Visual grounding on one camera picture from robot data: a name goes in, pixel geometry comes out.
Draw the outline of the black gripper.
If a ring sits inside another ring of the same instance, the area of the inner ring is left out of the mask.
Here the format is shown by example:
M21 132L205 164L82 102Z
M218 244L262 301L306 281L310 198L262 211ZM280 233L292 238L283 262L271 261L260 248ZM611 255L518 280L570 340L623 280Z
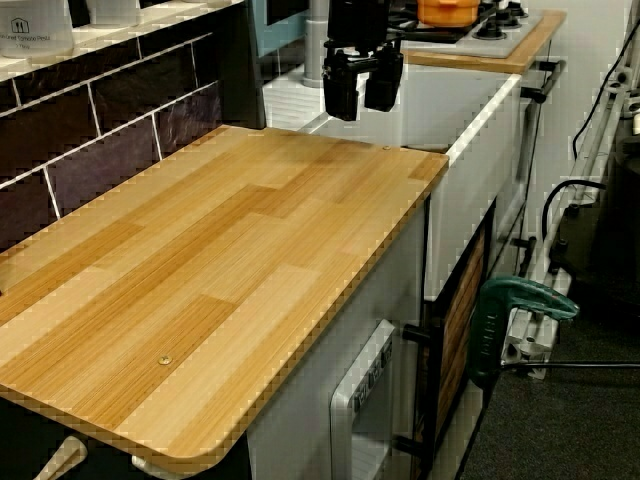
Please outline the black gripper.
M401 36L388 32L390 5L390 0L329 2L323 88L325 109L330 116L343 121L357 118L361 65L340 49L354 49L359 56L378 51L378 66L366 82L364 105L381 112L389 112L395 105L404 57L400 53Z

